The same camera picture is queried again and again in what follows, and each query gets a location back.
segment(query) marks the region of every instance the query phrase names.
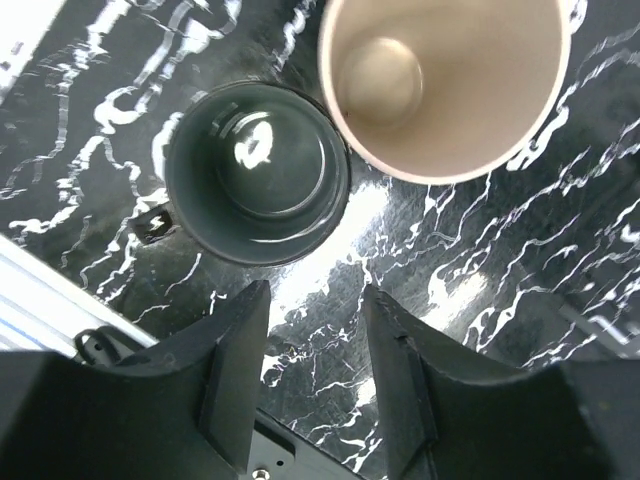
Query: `mug handle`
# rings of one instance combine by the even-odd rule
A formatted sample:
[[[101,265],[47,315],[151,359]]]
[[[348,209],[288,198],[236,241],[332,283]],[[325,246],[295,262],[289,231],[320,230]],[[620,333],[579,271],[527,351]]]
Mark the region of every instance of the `mug handle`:
[[[148,212],[129,219],[129,228],[133,230],[143,245],[158,242],[176,230],[177,227],[169,213],[168,205],[169,203],[157,205]]]

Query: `table surface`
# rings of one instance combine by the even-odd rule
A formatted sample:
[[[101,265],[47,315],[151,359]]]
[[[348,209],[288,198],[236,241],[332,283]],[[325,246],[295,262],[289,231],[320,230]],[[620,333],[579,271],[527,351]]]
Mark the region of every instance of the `table surface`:
[[[127,220],[166,200],[165,147],[205,92],[251,78],[321,100],[324,5],[68,0],[0,106],[0,231],[159,338],[270,280],[262,408],[379,479],[367,283],[511,365],[640,350],[640,2],[572,1],[561,97],[488,176],[416,186],[354,155],[342,223],[284,267],[226,264],[183,231],[141,245]]]

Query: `black plastic part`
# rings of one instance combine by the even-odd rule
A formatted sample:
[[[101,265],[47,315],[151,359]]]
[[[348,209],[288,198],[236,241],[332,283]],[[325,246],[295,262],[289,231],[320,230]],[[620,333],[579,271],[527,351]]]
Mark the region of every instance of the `black plastic part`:
[[[251,479],[256,470],[266,470],[276,478],[284,478],[296,464],[296,448],[285,439],[287,429],[277,421],[269,421],[269,417],[258,409],[256,423],[253,428],[251,455],[247,474],[240,478]]]
[[[282,461],[281,457],[272,457],[266,464],[260,464],[269,472],[271,480],[362,480],[363,478],[259,409],[254,435],[260,434],[269,436],[283,448],[292,449],[295,452],[295,459],[291,465],[285,463],[279,465],[278,461]],[[254,453],[259,456],[261,452],[252,450],[252,457]],[[252,468],[256,465],[258,464],[250,463],[249,473],[241,476],[240,480],[252,480]]]
[[[390,480],[640,478],[639,361],[521,371],[375,287],[364,313]]]
[[[128,222],[129,228],[144,245],[150,245],[169,236],[175,225],[166,205],[158,205]]]
[[[108,325],[80,332],[74,338],[74,343],[79,361],[107,367],[143,348],[131,337]]]
[[[267,282],[255,282],[213,317],[115,367],[0,354],[0,478],[235,480],[251,446],[269,298]],[[220,376],[230,369],[238,383],[221,389],[212,365],[238,345],[249,360],[222,362]],[[207,429],[205,403],[215,404],[213,417],[238,422]]]
[[[347,203],[347,148],[301,93],[243,82],[188,111],[165,164],[176,221],[242,265],[279,265],[317,248]]]

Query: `cup rim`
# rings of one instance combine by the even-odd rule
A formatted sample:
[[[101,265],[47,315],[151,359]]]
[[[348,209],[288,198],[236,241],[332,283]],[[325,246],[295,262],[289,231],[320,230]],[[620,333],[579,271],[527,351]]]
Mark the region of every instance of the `cup rim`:
[[[320,25],[320,35],[318,41],[318,71],[320,73],[320,84],[322,87],[322,93],[324,95],[327,110],[329,111],[333,122],[338,127],[338,130],[345,138],[346,142],[353,147],[353,149],[370,165],[374,166],[378,170],[411,183],[417,183],[422,185],[450,185],[455,183],[462,183],[468,180],[479,178],[487,173],[495,170],[501,165],[505,164],[516,154],[521,151],[525,145],[531,141],[536,132],[540,130],[545,120],[551,113],[556,100],[560,96],[560,90],[564,84],[564,80],[567,74],[569,66],[569,55],[571,53],[571,29],[569,18],[569,5],[568,0],[555,0],[558,6],[560,14],[560,29],[561,29],[561,45],[560,45],[560,58],[557,66],[556,79],[553,84],[549,97],[546,103],[540,110],[538,117],[532,122],[531,127],[527,132],[518,140],[514,145],[493,161],[482,165],[476,169],[468,172],[460,173],[457,175],[443,176],[443,177],[430,177],[424,175],[416,175],[409,172],[404,172],[392,167],[391,165],[384,163],[373,155],[353,134],[347,122],[345,121],[340,108],[338,107],[338,100],[336,98],[335,88],[332,81],[332,67],[331,67],[331,46],[330,43],[333,40],[333,33],[338,16],[348,0],[330,0],[322,15],[322,21]]]

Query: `marble countertop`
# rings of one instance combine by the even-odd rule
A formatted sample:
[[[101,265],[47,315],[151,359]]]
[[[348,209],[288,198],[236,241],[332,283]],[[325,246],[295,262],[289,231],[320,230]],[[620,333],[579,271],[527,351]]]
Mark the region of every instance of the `marble countertop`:
[[[640,350],[640,3],[572,4],[561,97],[516,158],[423,187],[354,155],[329,240],[291,265],[251,269],[183,231],[143,246],[127,220],[166,200],[165,147],[204,92],[253,78],[321,99],[325,2],[67,0],[0,105],[0,231],[159,338],[270,280],[261,407],[383,478],[360,322],[367,283],[510,365]]]

